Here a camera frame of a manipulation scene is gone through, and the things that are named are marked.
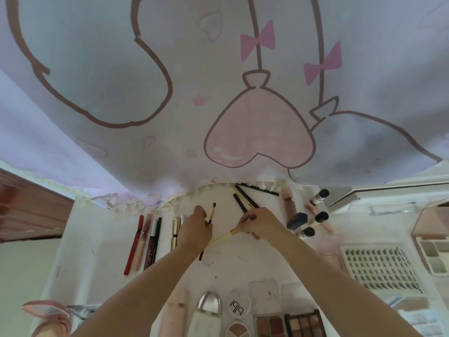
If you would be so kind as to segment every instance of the pink star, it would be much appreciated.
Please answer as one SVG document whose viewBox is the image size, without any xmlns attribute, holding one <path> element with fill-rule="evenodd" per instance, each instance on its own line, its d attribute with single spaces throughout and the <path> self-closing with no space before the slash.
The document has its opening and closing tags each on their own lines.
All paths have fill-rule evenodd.
<svg viewBox="0 0 449 337">
<path fill-rule="evenodd" d="M 206 105 L 207 98 L 202 95 L 198 95 L 195 98 L 192 98 L 192 101 L 194 102 L 195 106 L 205 106 Z"/>
</svg>

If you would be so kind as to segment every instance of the person's left hand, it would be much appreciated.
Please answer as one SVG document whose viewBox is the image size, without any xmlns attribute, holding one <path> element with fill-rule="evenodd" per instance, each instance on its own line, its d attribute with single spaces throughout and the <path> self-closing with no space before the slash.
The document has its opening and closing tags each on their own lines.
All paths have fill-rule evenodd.
<svg viewBox="0 0 449 337">
<path fill-rule="evenodd" d="M 178 247 L 198 254 L 206 248 L 212 238 L 212 224 L 207 225 L 205 217 L 203 207 L 196 206 L 194 213 L 181 226 L 178 233 Z"/>
</svg>

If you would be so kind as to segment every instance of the reddish brown wood panel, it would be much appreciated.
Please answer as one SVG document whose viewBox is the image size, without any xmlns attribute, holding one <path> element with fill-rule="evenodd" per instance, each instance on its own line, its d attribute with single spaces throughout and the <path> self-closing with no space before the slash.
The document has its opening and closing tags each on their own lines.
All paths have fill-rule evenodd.
<svg viewBox="0 0 449 337">
<path fill-rule="evenodd" d="M 0 241 L 57 237 L 73 200 L 0 169 Z"/>
</svg>

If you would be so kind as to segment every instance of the forearm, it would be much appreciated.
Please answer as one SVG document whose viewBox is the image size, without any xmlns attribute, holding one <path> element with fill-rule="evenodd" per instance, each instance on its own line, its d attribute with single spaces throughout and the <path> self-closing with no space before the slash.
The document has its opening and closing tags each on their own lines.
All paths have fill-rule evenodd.
<svg viewBox="0 0 449 337">
<path fill-rule="evenodd" d="M 198 255 L 175 248 L 108 299 L 72 336 L 149 336 L 160 310 Z"/>
<path fill-rule="evenodd" d="M 419 337 L 390 306 L 321 258 L 290 232 L 270 242 L 341 336 Z"/>
</svg>

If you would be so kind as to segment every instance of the black cap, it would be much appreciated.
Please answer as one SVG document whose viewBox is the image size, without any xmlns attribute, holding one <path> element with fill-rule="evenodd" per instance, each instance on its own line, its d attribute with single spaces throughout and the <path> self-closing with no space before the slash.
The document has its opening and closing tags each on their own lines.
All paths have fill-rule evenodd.
<svg viewBox="0 0 449 337">
<path fill-rule="evenodd" d="M 317 215 L 315 215 L 315 221 L 322 223 L 324 221 L 326 221 L 327 219 L 329 219 L 329 214 L 326 212 L 321 212 L 318 213 Z"/>
<path fill-rule="evenodd" d="M 327 198 L 329 196 L 329 191 L 327 189 L 321 189 L 320 192 L 318 193 L 318 195 L 321 198 Z"/>
<path fill-rule="evenodd" d="M 302 226 L 303 224 L 307 223 L 308 217 L 306 213 L 296 213 L 295 216 L 293 216 L 288 222 L 287 222 L 287 228 L 291 229 L 292 231 L 298 228 L 299 226 Z"/>
<path fill-rule="evenodd" d="M 315 235 L 315 230 L 312 227 L 307 227 L 303 230 L 303 234 L 307 237 L 310 238 L 311 236 Z"/>
</svg>

